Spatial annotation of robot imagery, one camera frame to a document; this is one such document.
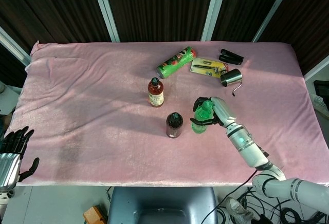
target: stainless steel mug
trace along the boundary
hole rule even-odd
[[[232,95],[235,97],[234,92],[242,85],[242,74],[238,69],[233,69],[221,75],[221,83],[224,87],[230,84],[240,83],[240,85],[232,91]]]

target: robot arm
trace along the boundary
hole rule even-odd
[[[248,166],[261,171],[252,179],[252,185],[259,194],[292,199],[329,214],[329,188],[298,178],[286,180],[283,172],[267,159],[268,154],[253,141],[248,130],[236,123],[234,113],[223,99],[200,97],[196,100],[193,110],[195,111],[206,100],[213,103],[214,118],[191,121],[197,125],[219,124],[226,128],[227,137]]]
[[[17,132],[11,132],[3,141],[0,141],[0,191],[6,192],[13,189],[17,182],[31,176],[39,165],[39,158],[35,158],[32,167],[20,174],[22,159],[27,143],[34,130],[28,131],[26,126]]]

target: green can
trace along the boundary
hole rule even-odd
[[[156,69],[160,78],[165,79],[186,63],[189,63],[196,57],[195,51],[191,47],[187,47],[178,54],[172,56],[169,60],[163,62]]]

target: bottle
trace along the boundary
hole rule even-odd
[[[163,105],[163,84],[158,78],[153,78],[149,83],[149,98],[153,107],[161,107]]]
[[[177,138],[181,134],[183,117],[177,112],[169,114],[166,120],[166,124],[167,136],[170,138]]]
[[[205,121],[212,119],[213,114],[214,110],[212,110],[212,102],[204,101],[203,104],[196,109],[194,118],[198,121]],[[192,123],[192,129],[195,133],[203,133],[207,129],[207,126]]]

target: packaged tool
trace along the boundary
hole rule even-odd
[[[220,78],[222,74],[228,72],[228,65],[218,61],[195,58],[192,61],[191,72]]]

